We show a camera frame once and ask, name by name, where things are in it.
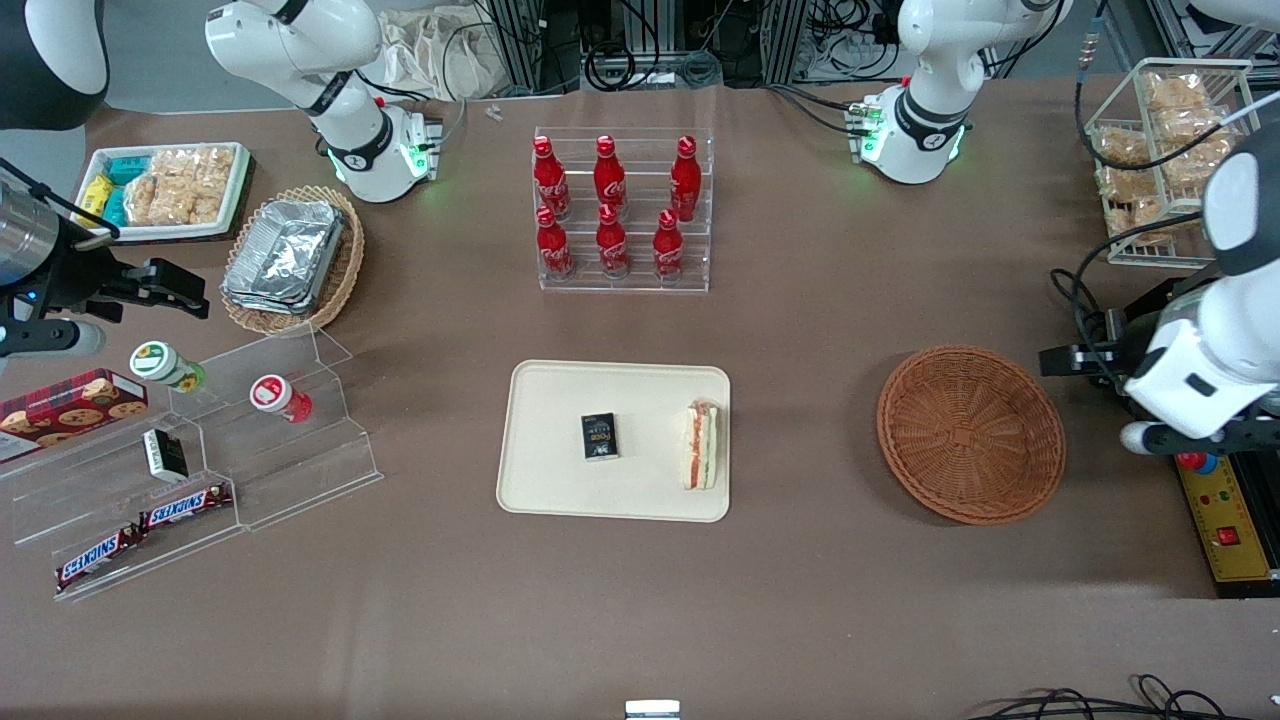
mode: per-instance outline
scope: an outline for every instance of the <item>table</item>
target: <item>table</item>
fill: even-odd
[[[905,720],[1034,687],[1132,700],[1140,671],[1267,712],[1276,605],[1207,600],[1179,486],[1120,448],[1125,416],[1103,393],[1044,380],[1066,477],[1014,525],[934,516],[877,448],[876,397],[908,354],[969,342],[1033,369],[1074,337],[1046,272],[1074,268],[1103,227],[1068,78],[992,82],[960,158],[923,187],[851,167],[836,133],[763,91],[499,104],[500,123],[470,108],[439,182],[358,206],[369,252],[329,329],[355,352],[351,411],[387,478],[73,605],[51,600],[46,556],[0,542],[5,716],[617,717],[627,698],[675,697],[691,720]],[[710,295],[540,292],[538,124],[713,127]],[[334,183],[314,137],[296,111],[111,111],[90,146],[237,140],[260,163],[255,206]],[[184,264],[216,299],[227,249],[120,256]],[[1125,302],[1160,278],[1102,266],[1091,284]],[[197,359],[252,340],[216,301],[206,323],[131,307],[96,361],[123,366],[151,336]],[[723,368],[728,515],[503,512],[507,383],[529,357]],[[15,361],[4,386],[87,366]]]

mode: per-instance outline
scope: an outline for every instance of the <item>coca-cola bottle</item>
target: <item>coca-cola bottle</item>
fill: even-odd
[[[698,193],[703,190],[703,169],[698,167],[698,141],[686,135],[676,143],[676,164],[671,167],[671,209],[676,219],[687,223],[698,210]]]
[[[658,232],[653,236],[653,269],[662,284],[680,281],[684,249],[685,237],[676,228],[676,213],[671,209],[658,213]]]
[[[556,213],[556,218],[563,220],[568,217],[568,181],[564,177],[564,165],[552,151],[552,141],[545,135],[534,138],[534,184],[538,187],[538,196]]]
[[[573,255],[568,251],[564,228],[556,222],[556,211],[543,205],[538,209],[538,254],[543,258],[547,278],[564,282],[573,274]]]
[[[600,205],[600,227],[595,229],[595,245],[600,249],[604,277],[621,281],[631,273],[627,232],[618,224],[618,209],[613,205]]]
[[[613,137],[595,138],[595,196],[600,205],[613,205],[618,218],[627,214],[627,173],[618,161]]]

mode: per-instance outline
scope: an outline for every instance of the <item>small jar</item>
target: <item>small jar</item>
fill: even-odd
[[[279,414],[291,423],[311,416],[311,396],[280,375],[262,375],[248,391],[248,400],[262,413]]]
[[[170,387],[178,392],[193,392],[205,382],[205,368],[192,363],[168,342],[143,342],[129,356],[129,369],[137,377]]]

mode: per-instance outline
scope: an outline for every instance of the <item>brown woven basket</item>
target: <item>brown woven basket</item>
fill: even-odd
[[[966,345],[923,350],[899,365],[881,392],[876,430],[906,491],[970,525],[1036,512],[1066,465],[1062,421],[1039,384]]]
[[[228,269],[230,269],[241,247],[243,247],[250,225],[257,219],[262,208],[266,208],[268,202],[275,200],[300,200],[302,202],[324,200],[346,214],[346,224],[343,224],[342,236],[338,238],[338,250],[334,252],[333,264],[329,266],[329,275],[320,290],[320,301],[316,302],[316,309],[311,315],[284,315],[282,313],[250,310],[239,305],[233,305],[225,295],[223,296],[223,305],[227,307],[227,314],[232,316],[232,320],[236,320],[237,325],[247,331],[273,334],[307,320],[311,320],[315,327],[323,328],[338,316],[342,306],[351,297],[351,291],[356,288],[356,275],[360,274],[360,264],[365,259],[365,228],[361,227],[360,217],[356,215],[356,209],[351,206],[351,201],[335,190],[315,186],[285,190],[260,205],[257,210],[253,210],[253,215],[241,227],[239,236],[236,237],[236,245],[232,246],[230,256],[227,259]]]

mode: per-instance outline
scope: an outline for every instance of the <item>cookie box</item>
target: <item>cookie box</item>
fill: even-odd
[[[147,410],[147,391],[99,368],[0,405],[0,464]]]
[[[105,173],[111,160],[116,158],[150,158],[159,150],[197,150],[209,145],[219,145],[234,150],[230,176],[227,181],[227,190],[223,192],[223,201],[218,210],[218,219],[212,223],[177,224],[177,225],[137,225],[122,227],[116,245],[152,245],[157,242],[189,242],[201,240],[227,240],[221,237],[227,233],[236,219],[236,213],[243,200],[244,183],[248,177],[251,156],[248,149],[239,142],[204,142],[189,145],[138,145],[133,147],[104,147],[95,150],[88,159],[88,168],[81,179],[81,187],[76,192],[76,205],[83,208],[86,195],[93,178]],[[99,227],[90,228],[95,234],[105,233]]]

